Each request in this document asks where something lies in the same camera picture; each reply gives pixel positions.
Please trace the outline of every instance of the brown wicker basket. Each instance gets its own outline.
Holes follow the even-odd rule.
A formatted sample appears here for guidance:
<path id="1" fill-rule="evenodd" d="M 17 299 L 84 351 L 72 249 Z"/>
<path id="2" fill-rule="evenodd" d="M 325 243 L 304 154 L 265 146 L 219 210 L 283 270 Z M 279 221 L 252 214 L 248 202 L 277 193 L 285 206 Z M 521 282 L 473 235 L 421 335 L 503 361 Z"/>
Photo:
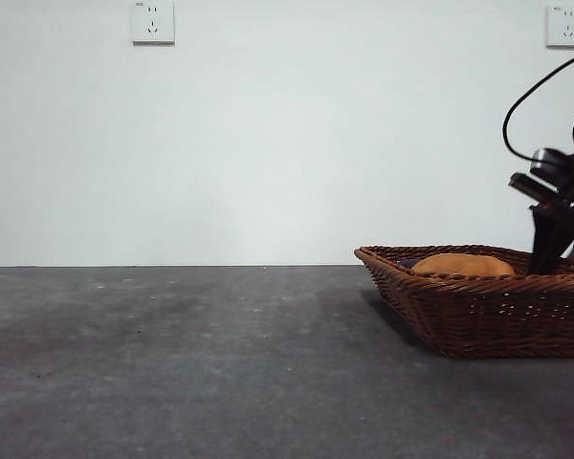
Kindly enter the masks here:
<path id="1" fill-rule="evenodd" d="M 443 252 L 491 255 L 517 275 L 418 275 L 398 263 Z M 574 259 L 554 274 L 525 275 L 531 253 L 488 246 L 362 247 L 355 254 L 381 296 L 445 356 L 574 357 Z"/>

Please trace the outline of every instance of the black wire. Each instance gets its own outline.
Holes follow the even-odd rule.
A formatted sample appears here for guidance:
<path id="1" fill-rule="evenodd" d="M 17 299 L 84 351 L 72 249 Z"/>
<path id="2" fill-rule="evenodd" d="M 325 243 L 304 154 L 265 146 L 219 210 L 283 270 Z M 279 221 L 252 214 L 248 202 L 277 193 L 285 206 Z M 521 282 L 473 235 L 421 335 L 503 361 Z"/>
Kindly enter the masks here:
<path id="1" fill-rule="evenodd" d="M 560 65 L 559 67 L 557 67 L 555 70 L 553 70 L 551 73 L 549 73 L 547 76 L 545 76 L 543 79 L 541 79 L 540 81 L 538 81 L 534 86 L 532 86 L 531 88 L 529 88 L 529 90 L 523 94 L 514 104 L 512 107 L 510 107 L 510 109 L 508 110 L 508 113 L 506 113 L 506 118 L 504 119 L 504 124 L 502 125 L 501 128 L 501 132 L 502 135 L 504 137 L 504 144 L 506 145 L 506 148 L 508 148 L 508 150 L 515 156 L 518 156 L 519 158 L 522 158 L 524 160 L 527 161 L 535 161 L 537 163 L 546 163 L 546 164 L 553 164 L 553 165 L 559 165 L 556 163 L 553 163 L 551 161 L 545 161 L 545 160 L 536 160 L 535 158 L 530 158 L 528 156 L 525 156 L 521 153 L 518 153 L 517 150 L 515 150 L 515 148 L 513 148 L 513 146 L 510 144 L 510 141 L 508 140 L 508 122 L 510 121 L 510 117 L 512 117 L 513 112 L 517 109 L 517 107 L 519 107 L 519 105 L 521 105 L 523 103 L 524 100 L 526 100 L 527 98 L 529 98 L 531 96 L 531 94 L 536 91 L 538 88 L 540 88 L 546 81 L 548 81 L 549 79 L 551 79 L 552 77 L 554 77 L 556 74 L 558 74 L 561 70 L 563 70 L 565 67 L 567 67 L 568 65 L 572 65 L 574 63 L 574 57 L 572 57 L 570 60 L 566 61 L 565 63 L 563 63 L 562 65 Z"/>

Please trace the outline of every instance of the bread roll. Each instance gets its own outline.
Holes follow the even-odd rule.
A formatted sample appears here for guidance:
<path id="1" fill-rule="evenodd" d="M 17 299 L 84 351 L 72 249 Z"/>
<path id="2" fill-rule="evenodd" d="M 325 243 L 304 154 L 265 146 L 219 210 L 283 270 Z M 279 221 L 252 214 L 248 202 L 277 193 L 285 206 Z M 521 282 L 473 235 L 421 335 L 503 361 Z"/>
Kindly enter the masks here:
<path id="1" fill-rule="evenodd" d="M 515 275 L 512 266 L 494 256 L 466 253 L 438 253 L 421 260 L 412 269 L 418 274 Z"/>

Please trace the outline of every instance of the electrical socket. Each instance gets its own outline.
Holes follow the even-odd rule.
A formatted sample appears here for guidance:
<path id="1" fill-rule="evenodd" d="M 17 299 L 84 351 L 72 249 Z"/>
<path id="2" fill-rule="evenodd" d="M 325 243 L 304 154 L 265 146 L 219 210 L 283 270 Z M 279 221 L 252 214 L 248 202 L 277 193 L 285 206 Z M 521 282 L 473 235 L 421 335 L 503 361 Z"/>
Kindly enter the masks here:
<path id="1" fill-rule="evenodd" d="M 130 11 L 132 42 L 174 44 L 174 1 L 136 1 Z"/>
<path id="2" fill-rule="evenodd" d="M 546 46 L 574 48 L 574 4 L 546 7 Z"/>

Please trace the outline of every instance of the gray concrete floor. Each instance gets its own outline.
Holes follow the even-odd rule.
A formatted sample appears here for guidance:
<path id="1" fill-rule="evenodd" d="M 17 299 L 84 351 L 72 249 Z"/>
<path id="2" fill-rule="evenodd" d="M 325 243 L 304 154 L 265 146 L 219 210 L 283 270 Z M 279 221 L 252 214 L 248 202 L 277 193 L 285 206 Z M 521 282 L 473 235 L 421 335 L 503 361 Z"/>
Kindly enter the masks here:
<path id="1" fill-rule="evenodd" d="M 574 458 L 574 360 L 428 351 L 363 267 L 0 269 L 0 459 Z"/>

